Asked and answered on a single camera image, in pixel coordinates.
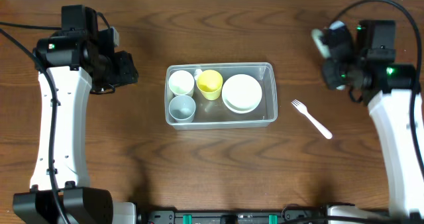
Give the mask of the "mint green plastic spoon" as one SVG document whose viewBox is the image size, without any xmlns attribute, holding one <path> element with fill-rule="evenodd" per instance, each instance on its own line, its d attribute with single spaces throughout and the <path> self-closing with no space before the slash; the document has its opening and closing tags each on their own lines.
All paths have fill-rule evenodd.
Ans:
<svg viewBox="0 0 424 224">
<path fill-rule="evenodd" d="M 311 31 L 311 37 L 324 59 L 329 59 L 331 57 L 329 47 L 324 43 L 324 33 L 315 28 Z"/>
</svg>

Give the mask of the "white cup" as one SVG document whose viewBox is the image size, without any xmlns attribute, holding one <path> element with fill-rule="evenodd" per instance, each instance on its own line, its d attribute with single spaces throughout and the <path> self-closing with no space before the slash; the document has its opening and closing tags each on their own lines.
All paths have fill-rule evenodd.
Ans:
<svg viewBox="0 0 424 224">
<path fill-rule="evenodd" d="M 191 97 L 194 92 L 194 85 L 194 77 L 185 70 L 174 72 L 168 80 L 168 87 L 175 96 L 187 95 Z"/>
</svg>

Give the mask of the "grey cup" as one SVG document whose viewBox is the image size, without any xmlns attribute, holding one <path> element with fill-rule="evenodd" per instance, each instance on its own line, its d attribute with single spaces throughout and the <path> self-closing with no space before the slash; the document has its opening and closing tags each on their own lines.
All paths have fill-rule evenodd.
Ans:
<svg viewBox="0 0 424 224">
<path fill-rule="evenodd" d="M 168 110 L 177 123 L 190 123 L 195 117 L 196 103 L 188 95 L 179 95 L 171 100 Z"/>
</svg>

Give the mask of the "yellow cup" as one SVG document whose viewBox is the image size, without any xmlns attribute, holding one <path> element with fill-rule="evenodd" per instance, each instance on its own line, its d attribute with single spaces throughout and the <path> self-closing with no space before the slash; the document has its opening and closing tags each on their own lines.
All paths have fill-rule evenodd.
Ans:
<svg viewBox="0 0 424 224">
<path fill-rule="evenodd" d="M 215 70 L 205 70 L 198 75 L 196 84 L 204 98 L 214 101 L 221 94 L 223 77 Z"/>
</svg>

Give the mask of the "white bowl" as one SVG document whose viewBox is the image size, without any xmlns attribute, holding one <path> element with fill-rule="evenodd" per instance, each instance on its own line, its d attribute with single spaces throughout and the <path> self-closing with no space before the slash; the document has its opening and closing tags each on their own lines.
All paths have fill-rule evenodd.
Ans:
<svg viewBox="0 0 424 224">
<path fill-rule="evenodd" d="M 222 98 L 223 103 L 233 113 L 250 113 L 262 100 L 262 88 L 252 76 L 237 74 L 223 84 Z"/>
</svg>

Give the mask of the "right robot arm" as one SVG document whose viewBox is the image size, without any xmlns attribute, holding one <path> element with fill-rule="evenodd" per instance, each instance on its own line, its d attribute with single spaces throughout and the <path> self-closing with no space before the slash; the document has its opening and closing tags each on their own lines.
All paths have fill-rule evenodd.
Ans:
<svg viewBox="0 0 424 224">
<path fill-rule="evenodd" d="M 417 70 L 397 64 L 394 21 L 361 21 L 353 38 L 336 21 L 311 36 L 325 62 L 329 89 L 360 90 L 355 101 L 368 108 L 377 130 L 389 187 L 389 215 L 423 222 L 422 98 L 413 92 Z"/>
</svg>

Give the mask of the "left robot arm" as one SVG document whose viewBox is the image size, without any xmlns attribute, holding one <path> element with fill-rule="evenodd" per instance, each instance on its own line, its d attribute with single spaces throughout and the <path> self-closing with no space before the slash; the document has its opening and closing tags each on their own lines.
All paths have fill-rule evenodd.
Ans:
<svg viewBox="0 0 424 224">
<path fill-rule="evenodd" d="M 131 55 L 118 45 L 109 31 L 38 41 L 38 156 L 30 190 L 13 197 L 13 211 L 25 223 L 136 223 L 135 204 L 115 202 L 107 190 L 91 187 L 85 157 L 89 95 L 113 93 L 138 79 Z"/>
</svg>

